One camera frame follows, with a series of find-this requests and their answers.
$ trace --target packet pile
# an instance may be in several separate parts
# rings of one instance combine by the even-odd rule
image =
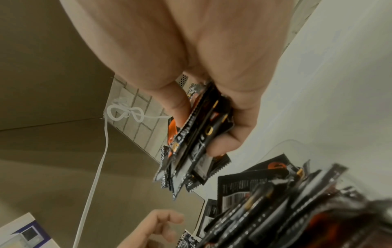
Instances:
[[[218,157],[206,154],[213,138],[234,127],[230,100],[212,81],[193,85],[188,98],[192,112],[184,126],[179,129],[173,118],[168,121],[167,146],[161,148],[161,162],[154,177],[155,181],[161,180],[162,188],[172,191],[173,199],[184,185],[192,191],[230,163],[226,154]]]
[[[207,202],[195,248],[390,247],[392,200],[338,190],[346,170],[333,164],[310,173],[309,161],[296,167],[283,154],[218,177],[218,199]]]

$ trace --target white cord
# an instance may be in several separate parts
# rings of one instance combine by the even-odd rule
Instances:
[[[122,113],[119,117],[116,118],[111,113],[112,109],[122,110],[124,113]],[[97,173],[95,174],[93,185],[91,186],[89,197],[87,198],[85,209],[83,210],[83,213],[82,213],[82,218],[80,219],[78,231],[76,232],[75,242],[72,246],[73,248],[77,248],[79,245],[80,237],[82,236],[83,227],[85,225],[85,221],[87,218],[87,213],[89,212],[89,208],[91,205],[91,201],[93,199],[95,188],[98,183],[99,175],[101,174],[102,165],[103,165],[103,162],[105,161],[107,147],[109,146],[109,135],[107,133],[107,118],[109,117],[110,119],[112,119],[114,121],[119,121],[123,118],[128,118],[130,115],[132,115],[135,118],[135,120],[139,123],[143,122],[144,118],[155,118],[155,119],[163,119],[163,118],[168,119],[169,118],[169,116],[146,116],[146,115],[144,115],[144,112],[141,108],[129,107],[121,99],[114,100],[113,103],[105,109],[105,111],[103,113],[103,116],[105,119],[105,142],[106,142],[105,151],[103,152],[101,161],[99,162]]]

